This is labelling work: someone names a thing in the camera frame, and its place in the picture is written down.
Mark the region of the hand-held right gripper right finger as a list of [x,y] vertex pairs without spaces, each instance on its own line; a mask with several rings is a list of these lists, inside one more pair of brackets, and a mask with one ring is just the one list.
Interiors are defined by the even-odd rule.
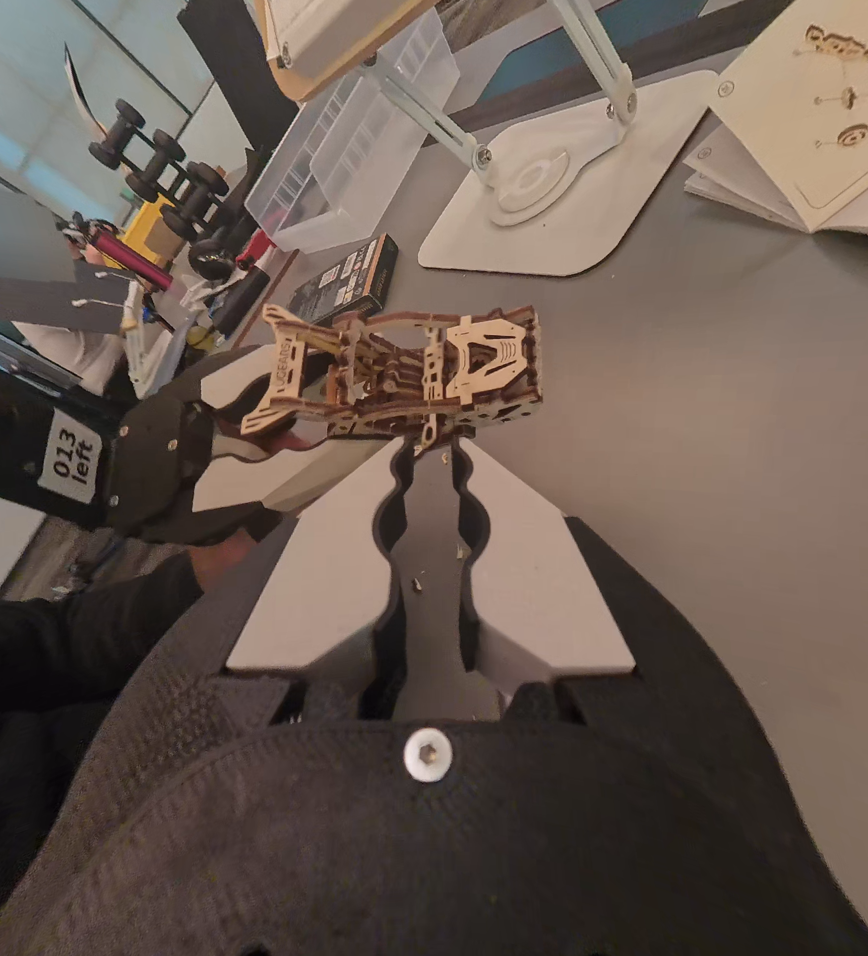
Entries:
[[525,685],[628,675],[633,655],[566,517],[469,439],[452,449],[461,660],[511,700]]

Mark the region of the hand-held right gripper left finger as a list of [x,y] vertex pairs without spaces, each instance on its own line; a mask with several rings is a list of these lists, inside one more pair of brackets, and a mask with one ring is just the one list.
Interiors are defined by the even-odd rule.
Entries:
[[227,660],[234,674],[332,684],[392,717],[407,677],[392,551],[407,528],[408,441],[394,439],[295,521]]

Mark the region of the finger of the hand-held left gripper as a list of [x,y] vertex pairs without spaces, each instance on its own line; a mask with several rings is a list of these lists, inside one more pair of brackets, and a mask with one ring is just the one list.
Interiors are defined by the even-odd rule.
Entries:
[[214,458],[194,487],[192,512],[260,505],[292,511],[308,505],[399,439],[327,438],[307,449],[286,449],[265,460]]
[[201,380],[200,398],[210,413],[216,434],[239,434],[245,416],[266,394],[274,364],[275,346],[225,353],[231,359]]

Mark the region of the wooden mechanical model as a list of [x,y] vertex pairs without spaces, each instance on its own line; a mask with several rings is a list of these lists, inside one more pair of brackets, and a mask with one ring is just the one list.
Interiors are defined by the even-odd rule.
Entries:
[[543,400],[535,308],[485,315],[397,312],[338,317],[330,327],[267,307],[275,335],[270,384],[242,421],[243,438],[295,420],[328,438],[416,440],[443,416],[438,445],[479,427],[529,416]]

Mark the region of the person's left forearm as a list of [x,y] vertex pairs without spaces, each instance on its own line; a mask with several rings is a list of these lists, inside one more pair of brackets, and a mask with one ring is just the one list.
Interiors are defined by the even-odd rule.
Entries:
[[63,600],[0,601],[0,712],[117,694],[202,596],[191,559]]

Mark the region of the person's left hand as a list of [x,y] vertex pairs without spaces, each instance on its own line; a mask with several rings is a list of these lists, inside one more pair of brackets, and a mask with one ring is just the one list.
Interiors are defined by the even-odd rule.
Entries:
[[[253,439],[253,443],[268,456],[284,449],[304,450],[310,447],[310,442],[297,435],[292,428],[259,435]],[[202,593],[213,590],[257,546],[258,542],[248,531],[238,529],[220,544],[189,548],[192,570]]]

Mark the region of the white plastic bag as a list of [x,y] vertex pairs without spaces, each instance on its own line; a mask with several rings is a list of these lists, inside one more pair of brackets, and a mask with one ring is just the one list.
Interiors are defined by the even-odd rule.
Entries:
[[37,353],[79,376],[82,388],[97,396],[125,361],[129,384],[144,399],[176,376],[188,333],[203,313],[202,305],[191,305],[187,294],[164,293],[149,310],[157,318],[146,322],[143,287],[131,280],[116,334],[12,324]]

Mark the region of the black printed box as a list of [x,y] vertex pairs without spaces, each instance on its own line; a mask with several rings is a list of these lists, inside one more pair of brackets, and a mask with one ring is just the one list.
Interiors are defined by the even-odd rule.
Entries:
[[331,268],[299,286],[286,309],[312,325],[330,327],[348,313],[362,319],[383,312],[399,247],[389,233],[374,236]]

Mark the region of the red cylindrical tool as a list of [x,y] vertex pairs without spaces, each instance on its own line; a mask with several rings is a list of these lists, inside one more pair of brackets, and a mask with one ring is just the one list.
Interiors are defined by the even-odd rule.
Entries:
[[81,213],[73,212],[62,229],[72,242],[82,247],[91,246],[97,252],[159,292],[167,292],[172,285],[172,277],[156,266],[141,253],[124,243],[117,234],[115,226],[107,220],[86,219]]

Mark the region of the clear plastic organizer box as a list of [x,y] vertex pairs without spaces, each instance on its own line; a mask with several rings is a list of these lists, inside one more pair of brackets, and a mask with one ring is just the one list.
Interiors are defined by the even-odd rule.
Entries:
[[368,238],[427,137],[464,141],[444,110],[459,78],[433,7],[310,101],[293,102],[297,116],[246,200],[258,227],[307,253]]

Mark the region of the tan-edged white panel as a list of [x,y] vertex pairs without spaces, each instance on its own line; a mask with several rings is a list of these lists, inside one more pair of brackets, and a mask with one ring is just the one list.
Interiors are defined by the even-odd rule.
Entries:
[[371,58],[435,1],[254,1],[267,65],[304,104]]

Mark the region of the white tablet stand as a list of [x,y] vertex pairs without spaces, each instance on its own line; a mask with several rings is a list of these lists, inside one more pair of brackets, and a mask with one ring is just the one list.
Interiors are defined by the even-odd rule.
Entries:
[[605,100],[520,121],[488,144],[405,78],[377,42],[358,65],[467,168],[418,250],[422,268],[550,277],[591,269],[618,246],[706,113],[716,73],[636,88],[589,2],[552,6]]

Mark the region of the open instruction booklet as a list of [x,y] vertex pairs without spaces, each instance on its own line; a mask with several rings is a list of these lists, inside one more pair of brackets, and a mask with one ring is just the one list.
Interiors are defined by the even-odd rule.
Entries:
[[868,236],[868,1],[796,1],[720,74],[685,192]]

